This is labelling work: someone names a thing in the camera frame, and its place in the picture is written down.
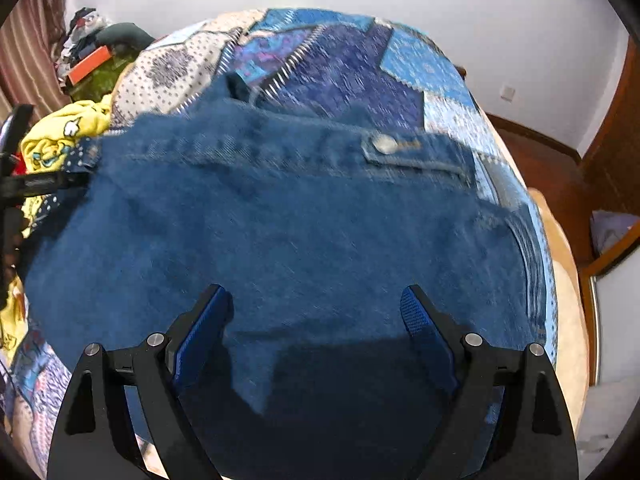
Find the blue denim jacket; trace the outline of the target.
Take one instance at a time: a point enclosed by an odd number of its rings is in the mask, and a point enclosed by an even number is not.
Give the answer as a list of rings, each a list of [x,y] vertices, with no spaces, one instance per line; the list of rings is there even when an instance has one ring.
[[[186,113],[98,139],[85,193],[25,244],[27,298],[71,366],[227,289],[181,397],[226,477],[398,479],[416,463],[448,399],[402,320],[409,285],[494,346],[547,338],[529,206],[492,197],[448,136],[271,105],[221,77]]]

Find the clothes pile in corner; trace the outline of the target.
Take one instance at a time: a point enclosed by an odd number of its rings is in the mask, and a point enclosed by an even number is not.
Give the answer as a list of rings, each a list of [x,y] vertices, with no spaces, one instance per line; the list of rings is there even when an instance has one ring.
[[[95,8],[81,8],[70,20],[62,50],[55,62],[58,78],[64,79],[89,54],[100,47],[123,47],[142,51],[155,38],[130,22],[112,23]]]

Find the yellow cartoon blanket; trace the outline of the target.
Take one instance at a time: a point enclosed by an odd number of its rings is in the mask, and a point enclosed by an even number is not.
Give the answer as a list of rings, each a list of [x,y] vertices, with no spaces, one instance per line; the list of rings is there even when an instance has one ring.
[[[74,145],[83,136],[102,136],[110,126],[111,108],[112,96],[106,94],[99,102],[73,102],[42,118],[20,143],[26,171],[36,168],[37,155],[58,154],[64,144]],[[6,305],[1,310],[1,356],[7,363],[27,334],[27,315],[24,287],[16,276],[6,285]]]

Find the green patterned storage box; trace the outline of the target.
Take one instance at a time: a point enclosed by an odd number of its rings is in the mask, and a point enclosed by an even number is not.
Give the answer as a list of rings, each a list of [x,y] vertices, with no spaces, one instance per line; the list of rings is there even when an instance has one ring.
[[[134,51],[117,53],[114,58],[102,63],[77,84],[68,86],[67,95],[74,102],[82,100],[99,102],[106,94],[110,94],[114,90],[120,74],[137,57],[138,54]]]

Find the orange box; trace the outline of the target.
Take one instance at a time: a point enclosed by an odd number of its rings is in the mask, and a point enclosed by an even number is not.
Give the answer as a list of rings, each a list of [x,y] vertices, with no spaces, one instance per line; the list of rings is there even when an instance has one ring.
[[[96,68],[112,57],[108,47],[101,46],[79,61],[68,73],[67,79],[72,86],[87,77]]]

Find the striped red curtain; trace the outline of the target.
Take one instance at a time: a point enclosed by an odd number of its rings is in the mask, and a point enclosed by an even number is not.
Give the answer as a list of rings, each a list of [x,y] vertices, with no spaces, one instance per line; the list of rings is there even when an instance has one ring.
[[[30,104],[33,124],[70,102],[54,62],[66,34],[66,0],[17,0],[1,25],[1,117]]]

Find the blue patchwork quilt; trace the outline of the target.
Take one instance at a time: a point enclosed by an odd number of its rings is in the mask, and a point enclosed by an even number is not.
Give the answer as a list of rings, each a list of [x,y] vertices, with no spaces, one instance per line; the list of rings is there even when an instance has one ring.
[[[184,114],[221,77],[239,79],[271,105],[332,118],[358,107],[375,125],[441,134],[466,146],[492,197],[529,206],[547,289],[547,338],[538,344],[555,350],[558,309],[540,215],[454,64],[427,36],[405,25],[331,11],[223,15],[144,50],[111,94],[111,122],[102,136],[124,132],[144,114]],[[45,465],[73,365],[55,353],[34,310],[32,318],[35,328],[15,356],[17,392],[8,407],[18,434]]]

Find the wooden wardrobe door frame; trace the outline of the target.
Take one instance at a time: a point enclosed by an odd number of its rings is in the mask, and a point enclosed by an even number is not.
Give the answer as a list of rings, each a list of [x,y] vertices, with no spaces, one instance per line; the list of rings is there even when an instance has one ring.
[[[628,46],[620,81],[602,125],[579,164],[582,176],[599,209],[639,214],[639,43]],[[634,224],[621,240],[578,270],[582,308],[589,344],[589,383],[600,372],[602,330],[597,306],[596,278],[608,273],[639,246],[639,226]]]

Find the white wall socket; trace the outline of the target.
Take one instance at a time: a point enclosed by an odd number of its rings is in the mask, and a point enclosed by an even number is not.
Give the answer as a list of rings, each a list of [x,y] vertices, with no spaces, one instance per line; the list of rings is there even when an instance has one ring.
[[[506,84],[500,90],[500,98],[506,102],[512,102],[515,96],[515,89]]]

